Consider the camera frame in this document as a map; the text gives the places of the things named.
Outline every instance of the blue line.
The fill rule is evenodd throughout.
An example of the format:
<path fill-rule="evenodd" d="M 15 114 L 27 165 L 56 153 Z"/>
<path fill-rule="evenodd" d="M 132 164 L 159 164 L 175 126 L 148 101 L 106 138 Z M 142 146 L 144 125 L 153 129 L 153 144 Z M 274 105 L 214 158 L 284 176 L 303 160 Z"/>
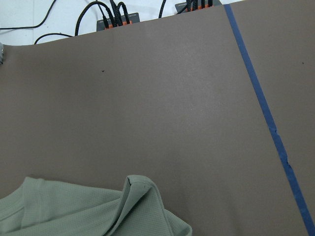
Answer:
<path fill-rule="evenodd" d="M 295 201 L 296 201 L 296 203 L 299 207 L 300 213 L 302 215 L 305 227 L 306 227 L 310 236 L 315 236 L 315 226 L 314 226 L 314 223 L 312 221 L 312 217 L 311 217 L 310 212 L 307 208 L 306 202 L 305 202 L 304 197 L 302 195 L 299 183 L 295 177 L 294 171 L 287 161 L 287 153 L 285 151 L 281 137 L 277 132 L 277 127 L 276 127 L 275 121 L 274 121 L 274 119 L 271 115 L 271 112 L 269 110 L 266 98 L 265 98 L 264 93 L 263 93 L 261 86 L 259 84 L 259 80 L 257 78 L 256 72 L 255 72 L 254 67 L 252 65 L 250 56 L 248 55 L 248 52 L 247 52 L 246 46 L 244 44 L 240 30 L 238 29 L 232 8 L 229 4 L 224 5 L 224 8 L 225 8 L 227 17 L 230 21 L 230 24 L 231 24 L 238 48 L 241 52 L 244 64 L 246 66 L 247 72 L 248 72 L 250 79 L 252 81 L 252 86 L 253 86 L 255 93 L 256 93 L 256 96 L 258 98 L 261 110 L 264 114 L 265 120 L 266 120 L 267 125 L 269 127 L 270 134 L 272 136 L 272 139 L 273 139 L 274 144 L 276 146 L 276 149 L 278 151 L 278 154 L 279 154 L 281 163 L 283 165 L 286 177 L 290 183 L 291 190 L 293 192 Z"/>

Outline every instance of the light green fabric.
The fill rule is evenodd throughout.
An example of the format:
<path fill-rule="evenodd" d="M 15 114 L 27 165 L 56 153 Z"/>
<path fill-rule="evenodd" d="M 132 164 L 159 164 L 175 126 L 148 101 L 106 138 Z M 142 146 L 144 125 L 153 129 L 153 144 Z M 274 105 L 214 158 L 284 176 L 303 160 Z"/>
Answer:
<path fill-rule="evenodd" d="M 156 185 L 128 176 L 123 191 L 26 177 L 0 199 L 2 236 L 191 236 Z"/>

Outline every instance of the garment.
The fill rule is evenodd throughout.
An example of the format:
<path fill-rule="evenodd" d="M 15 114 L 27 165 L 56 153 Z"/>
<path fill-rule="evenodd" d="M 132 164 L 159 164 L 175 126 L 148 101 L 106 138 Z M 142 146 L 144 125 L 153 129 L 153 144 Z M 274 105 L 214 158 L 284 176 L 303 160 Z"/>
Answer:
<path fill-rule="evenodd" d="M 26 177 L 0 199 L 3 236 L 191 236 L 164 209 L 156 185 L 128 176 L 123 191 Z"/>

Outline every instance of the white floor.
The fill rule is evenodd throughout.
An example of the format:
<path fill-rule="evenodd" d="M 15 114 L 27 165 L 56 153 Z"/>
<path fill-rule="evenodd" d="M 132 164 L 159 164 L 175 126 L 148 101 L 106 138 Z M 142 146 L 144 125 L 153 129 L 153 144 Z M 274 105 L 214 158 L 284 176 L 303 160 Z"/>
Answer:
<path fill-rule="evenodd" d="M 74 35 L 77 19 L 84 7 L 93 0 L 57 0 L 46 22 L 36 29 L 0 30 L 0 42 L 6 45 L 30 45 L 43 34 L 61 32 Z M 109 0 L 101 0 L 110 7 Z M 239 0 L 220 0 L 223 4 Z M 34 26 L 45 17 L 53 0 L 0 0 L 0 28 Z M 156 19 L 162 0 L 123 0 L 128 12 L 138 12 L 140 21 Z M 163 17 L 176 13 L 175 4 L 184 0 L 167 0 Z M 95 5 L 85 14 L 79 34 L 96 31 L 96 21 L 102 19 Z M 40 43 L 63 38 L 48 36 Z"/>

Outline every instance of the blue tape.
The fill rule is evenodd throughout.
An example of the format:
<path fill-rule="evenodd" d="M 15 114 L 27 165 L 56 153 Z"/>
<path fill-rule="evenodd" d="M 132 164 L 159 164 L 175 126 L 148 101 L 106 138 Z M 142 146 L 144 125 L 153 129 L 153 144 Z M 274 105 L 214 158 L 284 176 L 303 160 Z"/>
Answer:
<path fill-rule="evenodd" d="M 246 66 L 247 72 L 250 76 L 252 86 L 253 86 L 255 93 L 256 93 L 256 96 L 258 98 L 261 110 L 264 114 L 265 120 L 266 120 L 267 125 L 269 127 L 270 134 L 272 136 L 272 139 L 273 139 L 274 144 L 276 146 L 276 149 L 278 151 L 278 154 L 279 154 L 281 163 L 283 165 L 286 177 L 290 183 L 291 190 L 293 192 L 295 201 L 296 201 L 296 203 L 299 207 L 300 213 L 302 215 L 305 227 L 306 227 L 310 236 L 315 236 L 315 226 L 314 226 L 314 223 L 312 221 L 310 212 L 307 208 L 306 202 L 305 202 L 303 194 L 301 192 L 299 183 L 295 177 L 294 171 L 287 161 L 287 153 L 285 151 L 281 137 L 277 132 L 277 127 L 276 127 L 275 121 L 274 121 L 274 119 L 271 115 L 271 112 L 269 110 L 266 98 L 265 98 L 264 93 L 261 89 L 259 80 L 257 78 L 256 72 L 255 72 L 254 67 L 252 65 L 250 56 L 248 55 L 248 52 L 247 52 L 246 46 L 244 44 L 240 30 L 238 29 L 232 8 L 229 4 L 224 5 L 224 8 L 225 8 L 227 17 L 230 21 L 230 24 L 231 24 L 238 48 L 241 52 L 244 64 Z"/>

